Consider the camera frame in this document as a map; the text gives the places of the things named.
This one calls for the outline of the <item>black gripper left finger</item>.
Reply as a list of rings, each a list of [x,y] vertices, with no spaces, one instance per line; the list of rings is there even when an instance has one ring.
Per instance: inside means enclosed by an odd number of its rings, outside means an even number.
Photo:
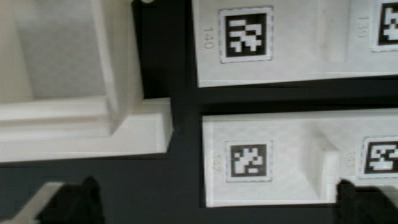
[[[39,224],[105,224],[102,188],[93,177],[61,187],[36,220]]]

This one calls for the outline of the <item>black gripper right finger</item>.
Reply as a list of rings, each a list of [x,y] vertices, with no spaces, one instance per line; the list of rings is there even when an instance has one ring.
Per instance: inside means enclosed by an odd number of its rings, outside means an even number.
[[[398,206],[377,187],[359,187],[348,180],[336,186],[332,224],[398,224]]]

